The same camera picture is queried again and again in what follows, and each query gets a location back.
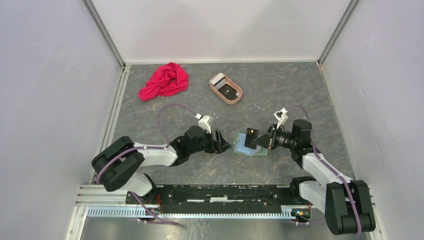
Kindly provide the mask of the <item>green card holder wallet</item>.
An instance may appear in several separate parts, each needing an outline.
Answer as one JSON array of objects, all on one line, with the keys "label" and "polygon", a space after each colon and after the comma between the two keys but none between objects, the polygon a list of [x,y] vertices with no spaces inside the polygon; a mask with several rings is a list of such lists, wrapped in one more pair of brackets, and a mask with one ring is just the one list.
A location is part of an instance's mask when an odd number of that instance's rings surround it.
[{"label": "green card holder wallet", "polygon": [[233,152],[240,155],[246,156],[267,156],[268,150],[260,145],[257,145],[255,149],[245,146],[246,134],[238,132],[236,137],[233,139],[234,149]]}]

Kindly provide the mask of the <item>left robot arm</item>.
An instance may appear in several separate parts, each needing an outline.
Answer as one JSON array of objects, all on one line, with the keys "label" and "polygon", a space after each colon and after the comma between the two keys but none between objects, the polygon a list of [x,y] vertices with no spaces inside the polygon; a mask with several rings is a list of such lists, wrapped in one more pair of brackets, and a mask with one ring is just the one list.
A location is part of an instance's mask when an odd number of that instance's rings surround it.
[{"label": "left robot arm", "polygon": [[187,162],[193,154],[222,154],[231,147],[219,129],[210,133],[197,125],[164,145],[141,144],[122,136],[92,160],[94,182],[107,192],[125,190],[151,204],[157,198],[156,186],[147,174],[139,172],[140,168],[175,167]]}]

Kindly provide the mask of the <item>pink oval card tray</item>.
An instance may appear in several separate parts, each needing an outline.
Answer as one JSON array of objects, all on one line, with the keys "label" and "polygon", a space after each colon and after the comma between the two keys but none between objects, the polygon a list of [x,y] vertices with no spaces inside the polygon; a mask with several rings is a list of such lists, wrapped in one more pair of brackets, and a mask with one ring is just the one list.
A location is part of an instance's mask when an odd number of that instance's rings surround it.
[{"label": "pink oval card tray", "polygon": [[[226,104],[234,105],[241,100],[243,95],[243,90],[235,82],[233,82],[228,76],[225,75],[225,84],[223,84],[220,88],[215,88],[212,85],[210,85],[210,79],[208,82],[210,89],[219,98],[221,98]],[[240,96],[237,98],[232,98],[232,94],[235,94],[236,92],[240,93]]]}]

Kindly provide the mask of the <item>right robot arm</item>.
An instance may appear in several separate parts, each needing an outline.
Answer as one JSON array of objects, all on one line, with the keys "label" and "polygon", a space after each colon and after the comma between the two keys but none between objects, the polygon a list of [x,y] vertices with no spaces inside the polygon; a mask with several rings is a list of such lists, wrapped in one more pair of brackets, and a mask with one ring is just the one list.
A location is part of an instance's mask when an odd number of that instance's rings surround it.
[{"label": "right robot arm", "polygon": [[361,234],[376,229],[376,220],[368,185],[354,180],[332,166],[315,147],[312,124],[296,119],[292,130],[273,124],[267,133],[248,140],[268,150],[282,147],[290,150],[291,158],[311,179],[294,179],[289,199],[295,204],[310,202],[323,214],[326,225],[334,235]]}]

